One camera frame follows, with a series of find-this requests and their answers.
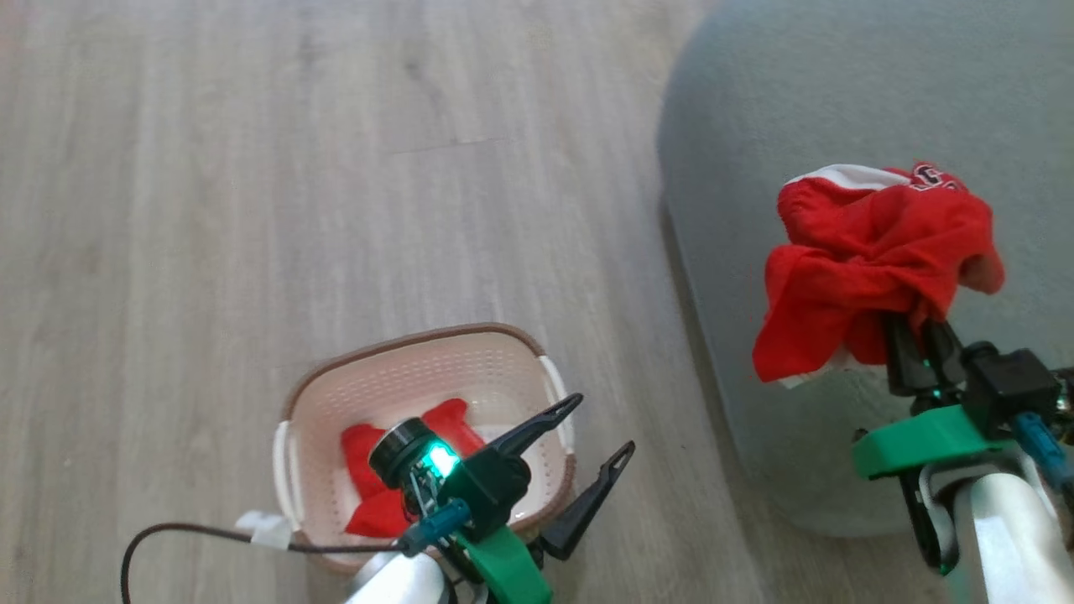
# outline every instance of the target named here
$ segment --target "black cylindrical lens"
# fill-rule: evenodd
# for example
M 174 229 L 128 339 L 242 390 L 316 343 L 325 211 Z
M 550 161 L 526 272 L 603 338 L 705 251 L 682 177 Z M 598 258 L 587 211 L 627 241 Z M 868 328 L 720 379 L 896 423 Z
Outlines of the black cylindrical lens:
M 403 480 L 422 456 L 436 434 L 417 417 L 397 423 L 369 451 L 369 468 L 389 489 L 403 486 Z

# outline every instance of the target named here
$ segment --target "laundry basket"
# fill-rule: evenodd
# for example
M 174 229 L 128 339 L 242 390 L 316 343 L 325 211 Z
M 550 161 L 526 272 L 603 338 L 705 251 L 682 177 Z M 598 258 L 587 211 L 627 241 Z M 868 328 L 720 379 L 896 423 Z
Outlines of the laundry basket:
M 306 375 L 284 409 L 273 445 L 276 497 L 296 538 L 316 545 L 384 543 L 344 532 L 360 499 L 340 433 L 355 423 L 390 428 L 453 398 L 469 403 L 466 422 L 485 442 L 566 397 L 563 380 L 525 332 L 481 323 L 386 342 L 333 359 Z M 510 527 L 528 536 L 570 494 L 574 427 L 568 417 L 523 456 L 533 479 Z M 368 556 L 324 556 L 355 573 Z

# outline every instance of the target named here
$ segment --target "perforated basket wall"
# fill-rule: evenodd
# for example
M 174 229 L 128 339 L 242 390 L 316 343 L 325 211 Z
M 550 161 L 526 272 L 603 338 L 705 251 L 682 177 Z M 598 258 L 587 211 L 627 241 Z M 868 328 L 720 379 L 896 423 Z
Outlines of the perforated basket wall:
M 488 442 L 566 396 L 555 365 L 526 333 L 482 323 L 421 333 L 334 359 L 308 374 L 288 401 L 276 433 L 276 494 L 297 537 L 317 545 L 376 540 L 344 528 L 360 503 L 340 433 L 355 423 L 390 428 L 451 399 L 469 403 L 466 421 Z M 570 418 L 523 456 L 533 472 L 511 528 L 534 533 L 565 504 L 575 471 Z M 322 559 L 357 572 L 364 556 Z

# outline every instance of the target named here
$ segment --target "green led light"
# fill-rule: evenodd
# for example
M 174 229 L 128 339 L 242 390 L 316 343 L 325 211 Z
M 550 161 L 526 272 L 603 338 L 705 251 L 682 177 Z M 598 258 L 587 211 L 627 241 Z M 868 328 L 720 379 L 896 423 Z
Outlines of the green led light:
M 429 452 L 425 454 L 425 460 L 426 464 L 432 465 L 433 471 L 441 478 L 451 474 L 455 465 L 459 465 L 459 456 L 451 452 L 451 449 L 444 445 L 433 445 L 430 447 Z

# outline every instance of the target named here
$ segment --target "blue connector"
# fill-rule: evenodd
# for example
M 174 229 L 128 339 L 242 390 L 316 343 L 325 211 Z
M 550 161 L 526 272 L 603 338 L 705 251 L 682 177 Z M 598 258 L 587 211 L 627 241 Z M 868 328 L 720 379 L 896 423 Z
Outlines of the blue connector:
M 453 499 L 447 505 L 433 514 L 410 524 L 410 528 L 398 538 L 403 546 L 403 556 L 413 558 L 425 551 L 425 548 L 462 529 L 469 522 L 470 512 L 466 502 Z
M 1044 480 L 1056 492 L 1061 492 L 1074 480 L 1074 472 L 1066 463 L 1066 452 L 1040 415 L 1019 413 L 1011 419 L 1011 431 L 1021 450 L 1033 458 L 1044 474 Z

